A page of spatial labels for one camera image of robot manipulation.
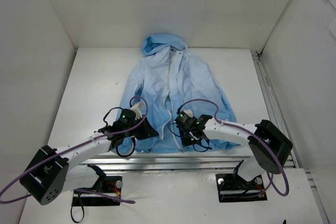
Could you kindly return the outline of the light blue hooded jacket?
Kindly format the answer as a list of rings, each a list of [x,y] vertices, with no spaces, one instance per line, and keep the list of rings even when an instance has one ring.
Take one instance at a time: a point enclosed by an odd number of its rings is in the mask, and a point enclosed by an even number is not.
[[[126,139],[122,152],[178,153],[192,151],[184,147],[173,121],[181,106],[196,117],[213,115],[218,111],[222,120],[236,122],[233,109],[223,89],[213,78],[208,64],[189,51],[187,43],[171,34],[146,37],[141,47],[144,57],[128,76],[120,107],[129,107],[130,99],[139,97],[148,103],[147,120],[158,132],[158,137],[137,141]]]

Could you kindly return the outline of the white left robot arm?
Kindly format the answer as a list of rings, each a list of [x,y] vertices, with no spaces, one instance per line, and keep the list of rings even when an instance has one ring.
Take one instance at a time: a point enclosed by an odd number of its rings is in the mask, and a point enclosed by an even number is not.
[[[137,140],[158,135],[138,109],[123,109],[113,124],[106,124],[78,145],[40,148],[19,182],[43,206],[65,191],[101,193],[107,182],[105,172],[97,165],[84,162],[116,150],[126,138],[135,144]]]

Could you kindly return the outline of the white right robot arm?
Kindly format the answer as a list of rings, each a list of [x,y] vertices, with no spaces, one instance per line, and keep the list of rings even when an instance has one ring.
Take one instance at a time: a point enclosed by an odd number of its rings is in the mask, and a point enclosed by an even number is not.
[[[257,124],[220,123],[210,115],[196,118],[183,111],[175,118],[175,123],[183,144],[218,140],[250,148],[253,156],[238,165],[232,175],[233,184],[238,188],[245,188],[265,172],[281,174],[293,147],[292,142],[268,120]]]

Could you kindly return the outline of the aluminium front rail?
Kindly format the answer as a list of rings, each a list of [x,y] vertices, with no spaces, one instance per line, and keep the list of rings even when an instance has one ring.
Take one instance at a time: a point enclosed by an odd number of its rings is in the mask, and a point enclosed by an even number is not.
[[[121,158],[116,155],[99,155],[88,159],[82,165],[96,165],[108,174],[127,172],[160,173],[190,171],[231,172],[248,156],[223,155],[221,153],[204,153],[196,156],[191,153],[179,155],[134,155]]]

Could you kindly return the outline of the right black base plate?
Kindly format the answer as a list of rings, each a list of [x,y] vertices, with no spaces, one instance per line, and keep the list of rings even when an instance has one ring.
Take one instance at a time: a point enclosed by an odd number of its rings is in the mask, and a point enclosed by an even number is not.
[[[267,188],[261,175],[242,185],[235,183],[233,174],[215,174],[215,178],[220,203],[256,202],[268,199],[265,192],[259,195]]]

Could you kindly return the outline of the aluminium side rail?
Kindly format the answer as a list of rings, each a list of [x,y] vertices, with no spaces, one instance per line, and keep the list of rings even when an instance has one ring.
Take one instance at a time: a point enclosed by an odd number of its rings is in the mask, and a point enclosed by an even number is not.
[[[289,136],[287,127],[285,125],[285,121],[280,110],[280,106],[278,103],[278,99],[276,98],[274,89],[272,87],[269,74],[266,70],[266,67],[263,64],[263,60],[261,59],[261,54],[257,51],[251,50],[251,56],[253,58],[253,62],[255,65],[256,73],[258,76],[258,80],[260,83],[261,91],[264,97],[264,101],[267,108],[267,113],[269,115],[270,120],[274,123],[285,136]],[[321,199],[318,194],[316,183],[313,179],[313,175],[310,169],[304,168],[307,180],[309,182],[312,194],[317,203],[317,207],[322,218],[323,223],[330,223],[329,218],[325,212],[325,209],[322,205]]]

